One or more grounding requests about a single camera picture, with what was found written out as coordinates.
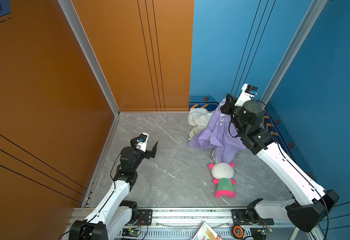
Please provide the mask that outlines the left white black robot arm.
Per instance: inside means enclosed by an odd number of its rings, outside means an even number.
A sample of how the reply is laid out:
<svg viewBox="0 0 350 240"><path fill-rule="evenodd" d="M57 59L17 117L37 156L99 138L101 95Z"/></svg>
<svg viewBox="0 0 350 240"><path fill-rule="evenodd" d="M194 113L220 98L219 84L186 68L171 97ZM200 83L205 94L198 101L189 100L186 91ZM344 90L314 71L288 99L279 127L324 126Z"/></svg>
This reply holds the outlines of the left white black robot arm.
<svg viewBox="0 0 350 240"><path fill-rule="evenodd" d="M137 169L142 161L156 156L158 144L148 150L148 140L149 134L142 133L121 150L111 188L84 220L72 224L66 232L69 240L113 240L126 224L138 221L138 204L125 198L137 182Z"/></svg>

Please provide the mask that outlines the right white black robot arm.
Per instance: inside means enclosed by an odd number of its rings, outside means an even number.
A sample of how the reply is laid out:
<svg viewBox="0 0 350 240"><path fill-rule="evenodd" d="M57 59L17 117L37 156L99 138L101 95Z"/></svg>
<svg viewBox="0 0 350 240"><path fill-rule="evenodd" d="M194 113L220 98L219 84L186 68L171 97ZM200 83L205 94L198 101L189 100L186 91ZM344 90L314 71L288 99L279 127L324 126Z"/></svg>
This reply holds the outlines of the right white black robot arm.
<svg viewBox="0 0 350 240"><path fill-rule="evenodd" d="M263 160L284 182L293 197L288 201L256 199L247 206L246 220L261 224L265 219L289 221L303 232L312 231L339 201L334 190L325 190L311 179L282 148L276 138L261 127L265 110L254 100L242 101L228 94L220 108L230 116L234 129L245 147Z"/></svg>

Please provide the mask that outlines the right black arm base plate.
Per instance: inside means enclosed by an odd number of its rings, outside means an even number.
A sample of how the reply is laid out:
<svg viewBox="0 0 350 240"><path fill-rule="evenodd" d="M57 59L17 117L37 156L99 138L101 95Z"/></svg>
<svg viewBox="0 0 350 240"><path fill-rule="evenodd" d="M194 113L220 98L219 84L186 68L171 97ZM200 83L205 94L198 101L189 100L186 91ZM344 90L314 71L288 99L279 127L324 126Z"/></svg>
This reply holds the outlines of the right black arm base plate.
<svg viewBox="0 0 350 240"><path fill-rule="evenodd" d="M255 211L249 209L233 209L231 216L234 225L274 225L273 219L262 219Z"/></svg>

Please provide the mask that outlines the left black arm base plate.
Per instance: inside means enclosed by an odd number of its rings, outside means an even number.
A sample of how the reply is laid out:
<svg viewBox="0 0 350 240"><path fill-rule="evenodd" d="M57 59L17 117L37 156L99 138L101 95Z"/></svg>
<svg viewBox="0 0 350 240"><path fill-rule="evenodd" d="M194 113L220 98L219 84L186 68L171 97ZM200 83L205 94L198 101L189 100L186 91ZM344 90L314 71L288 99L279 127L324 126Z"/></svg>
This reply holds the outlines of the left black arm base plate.
<svg viewBox="0 0 350 240"><path fill-rule="evenodd" d="M132 218L126 225L138 226L143 224L144 226L151 226L152 220L153 220L152 209L137 209L132 211Z"/></svg>

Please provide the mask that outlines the purple t-shirt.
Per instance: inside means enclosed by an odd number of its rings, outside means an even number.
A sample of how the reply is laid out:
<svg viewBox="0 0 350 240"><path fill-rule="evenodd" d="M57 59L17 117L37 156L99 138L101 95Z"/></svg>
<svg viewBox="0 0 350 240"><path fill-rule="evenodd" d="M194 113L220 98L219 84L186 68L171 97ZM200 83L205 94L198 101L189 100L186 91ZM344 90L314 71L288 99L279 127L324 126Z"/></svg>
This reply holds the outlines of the purple t-shirt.
<svg viewBox="0 0 350 240"><path fill-rule="evenodd" d="M230 133L237 134L234 126L231 126L230 116L220 111L225 103L223 99L213 112L207 127L199 132L188 142L188 146L195 149L214 149L212 156L216 162L232 162L238 151L246 150L241 139L233 138Z"/></svg>

